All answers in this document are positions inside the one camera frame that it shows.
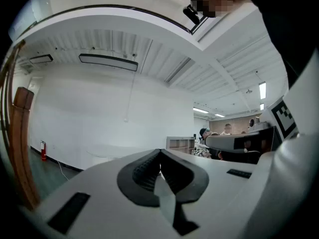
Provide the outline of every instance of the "linear light fixture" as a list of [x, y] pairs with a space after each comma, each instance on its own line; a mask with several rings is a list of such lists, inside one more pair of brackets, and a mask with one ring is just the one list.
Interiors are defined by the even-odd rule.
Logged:
[[82, 63], [114, 66], [134, 72], [137, 71], [139, 65], [135, 61], [96, 54], [80, 54], [79, 59]]
[[259, 84], [260, 99], [266, 98], [266, 82]]
[[32, 64], [52, 62], [53, 58], [50, 54], [30, 58]]
[[195, 107], [193, 107], [193, 110], [194, 111], [197, 111], [197, 112], [200, 112], [200, 113], [204, 113], [204, 114], [207, 114], [208, 112], [207, 111], [204, 111], [204, 110], [201, 110], [201, 109], [197, 109]]

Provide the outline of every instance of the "floor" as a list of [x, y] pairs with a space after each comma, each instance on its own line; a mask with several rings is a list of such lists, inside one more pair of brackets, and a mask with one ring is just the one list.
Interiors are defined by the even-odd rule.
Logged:
[[[58, 164], [50, 160], [43, 162], [41, 160], [41, 155], [32, 149], [29, 149], [28, 153], [35, 186], [41, 200], [44, 200], [54, 190], [67, 182], [67, 179], [61, 173], [61, 169]], [[61, 168], [69, 180], [79, 173], [63, 166]]]

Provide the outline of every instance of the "brown wall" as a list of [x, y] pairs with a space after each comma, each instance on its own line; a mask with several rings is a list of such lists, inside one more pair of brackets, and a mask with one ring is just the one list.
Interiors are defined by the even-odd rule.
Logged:
[[248, 132], [250, 119], [255, 119], [255, 117], [259, 117], [259, 115], [260, 114], [235, 119], [213, 120], [209, 122], [209, 128], [212, 132], [222, 133], [225, 129], [225, 125], [228, 123], [231, 124], [232, 134], [240, 134], [242, 131]]

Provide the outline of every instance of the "red fire extinguisher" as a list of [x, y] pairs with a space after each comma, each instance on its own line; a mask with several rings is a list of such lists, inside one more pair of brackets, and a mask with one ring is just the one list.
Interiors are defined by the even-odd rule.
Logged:
[[45, 143], [45, 141], [41, 141], [41, 158], [42, 158], [42, 161], [46, 161], [46, 143]]

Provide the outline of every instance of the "baseboard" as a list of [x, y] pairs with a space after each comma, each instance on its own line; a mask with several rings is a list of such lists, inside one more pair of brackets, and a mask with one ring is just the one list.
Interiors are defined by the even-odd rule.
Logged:
[[[34, 147], [32, 147], [32, 146], [30, 146], [30, 148], [31, 148], [33, 151], [35, 151], [37, 154], [41, 155], [41, 151], [37, 150], [36, 148], [34, 148]], [[74, 171], [76, 171], [76, 172], [82, 172], [82, 171], [83, 171], [83, 169], [79, 169], [79, 168], [76, 168], [76, 167], [74, 167], [74, 166], [64, 164], [64, 163], [62, 163], [61, 161], [58, 162], [57, 160], [55, 160], [54, 158], [51, 158], [51, 157], [49, 157], [49, 156], [46, 156], [46, 159], [47, 159], [47, 160], [50, 160], [50, 161], [52, 161], [52, 162], [54, 162], [54, 163], [56, 163], [56, 164], [59, 164], [59, 163], [60, 163], [61, 166], [65, 167], [65, 168], [68, 168], [68, 169], [71, 169], [71, 170], [74, 170]]]

